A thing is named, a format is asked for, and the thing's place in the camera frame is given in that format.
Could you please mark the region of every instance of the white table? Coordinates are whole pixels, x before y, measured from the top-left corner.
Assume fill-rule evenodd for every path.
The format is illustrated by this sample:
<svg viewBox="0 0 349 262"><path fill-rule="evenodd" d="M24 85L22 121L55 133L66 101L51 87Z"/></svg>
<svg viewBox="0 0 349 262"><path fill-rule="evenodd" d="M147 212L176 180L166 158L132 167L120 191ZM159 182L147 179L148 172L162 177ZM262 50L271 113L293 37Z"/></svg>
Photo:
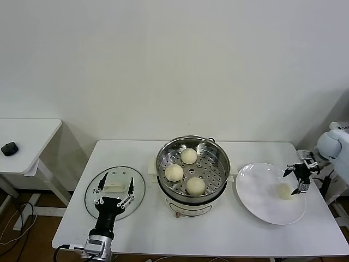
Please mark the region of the white table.
<svg viewBox="0 0 349 262"><path fill-rule="evenodd" d="M138 170L146 182L140 207L115 223L114 253L194 255L210 257L320 257L347 255L349 246L318 189L306 193L303 218L291 225L271 225L252 215L229 184L217 206L203 216L175 218L147 175L148 164L164 141L97 142L76 187L52 246L84 244L95 219L85 209L85 190L101 171L118 165ZM238 170L248 163L285 167L298 161L290 143L218 142Z"/></svg>
<svg viewBox="0 0 349 262"><path fill-rule="evenodd" d="M0 152L0 174L35 176L41 179L63 203L68 205L71 198L69 192L54 177L47 166L40 160L40 154L62 125L60 119L3 119L0 118L0 147L9 142L15 142L19 148L14 155L6 157ZM18 193L4 179L0 177L0 188L12 197L17 198ZM40 194L33 194L30 203L34 206L39 200ZM8 196L0 207L0 212L9 202ZM42 215L40 209L35 209L38 215ZM31 207L27 205L23 211L25 223L31 215ZM14 230L21 229L21 220L17 220Z"/></svg>

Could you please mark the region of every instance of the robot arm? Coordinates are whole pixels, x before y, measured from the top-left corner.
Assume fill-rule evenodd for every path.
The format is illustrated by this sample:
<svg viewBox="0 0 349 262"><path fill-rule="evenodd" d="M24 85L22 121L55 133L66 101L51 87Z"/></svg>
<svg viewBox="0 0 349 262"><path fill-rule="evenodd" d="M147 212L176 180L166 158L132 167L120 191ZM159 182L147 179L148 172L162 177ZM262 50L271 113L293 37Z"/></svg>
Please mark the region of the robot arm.
<svg viewBox="0 0 349 262"><path fill-rule="evenodd" d="M110 261L115 218L122 214L135 198L133 178L124 199L101 196L107 175L108 173L99 182L98 188L93 190L94 206L99 211L99 215L95 227L88 234L89 238L82 253L83 258L92 258L92 261Z"/></svg>
<svg viewBox="0 0 349 262"><path fill-rule="evenodd" d="M310 176L319 174L327 165L333 164L336 173L349 183L349 134L344 130L331 130L321 135L313 151L298 151L302 163L288 165L284 177L294 173L298 187L292 194L306 192Z"/></svg>
<svg viewBox="0 0 349 262"><path fill-rule="evenodd" d="M318 152L333 164L336 173L349 184L349 134L331 130L321 135L316 145Z"/></svg>

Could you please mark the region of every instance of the white wall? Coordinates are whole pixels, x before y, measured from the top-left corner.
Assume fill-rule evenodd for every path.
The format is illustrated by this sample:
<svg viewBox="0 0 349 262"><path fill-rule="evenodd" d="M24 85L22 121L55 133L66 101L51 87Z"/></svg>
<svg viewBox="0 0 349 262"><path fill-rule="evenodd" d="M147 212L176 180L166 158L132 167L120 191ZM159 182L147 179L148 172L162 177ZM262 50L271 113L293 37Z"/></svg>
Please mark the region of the white wall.
<svg viewBox="0 0 349 262"><path fill-rule="evenodd" d="M102 138L185 134L307 144L310 130L348 116L348 9L3 1L0 117L61 118L87 154Z"/></svg>

